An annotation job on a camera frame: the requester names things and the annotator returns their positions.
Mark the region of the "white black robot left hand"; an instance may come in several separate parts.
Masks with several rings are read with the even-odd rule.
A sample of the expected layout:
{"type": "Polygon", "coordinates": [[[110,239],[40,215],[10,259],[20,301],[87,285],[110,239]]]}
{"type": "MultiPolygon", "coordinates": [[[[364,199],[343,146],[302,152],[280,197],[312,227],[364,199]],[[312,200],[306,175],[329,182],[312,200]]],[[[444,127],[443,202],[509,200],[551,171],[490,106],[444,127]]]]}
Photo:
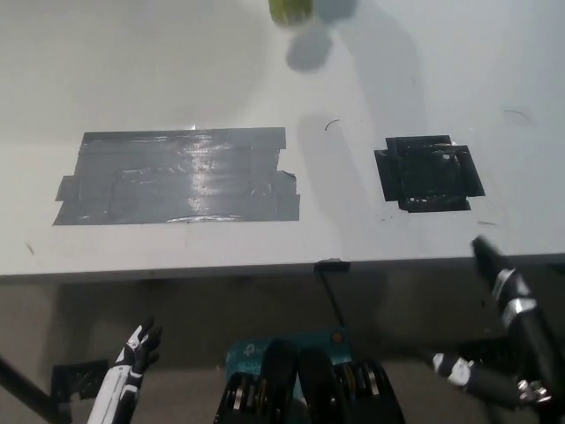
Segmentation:
{"type": "Polygon", "coordinates": [[[162,327],[143,321],[128,337],[104,376],[87,424],[128,424],[136,409],[144,375],[159,359],[162,327]]]}

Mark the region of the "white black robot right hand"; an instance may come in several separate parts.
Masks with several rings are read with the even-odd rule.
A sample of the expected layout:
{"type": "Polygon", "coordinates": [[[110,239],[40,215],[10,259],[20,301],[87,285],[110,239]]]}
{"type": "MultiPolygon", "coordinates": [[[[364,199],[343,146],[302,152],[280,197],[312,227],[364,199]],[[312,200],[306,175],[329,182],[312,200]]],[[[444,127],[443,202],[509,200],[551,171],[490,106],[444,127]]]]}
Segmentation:
{"type": "Polygon", "coordinates": [[[486,238],[471,242],[520,366],[512,376],[476,360],[446,352],[423,352],[434,373],[459,390],[507,409],[531,408],[541,423],[564,418],[564,354],[523,274],[486,238]]]}

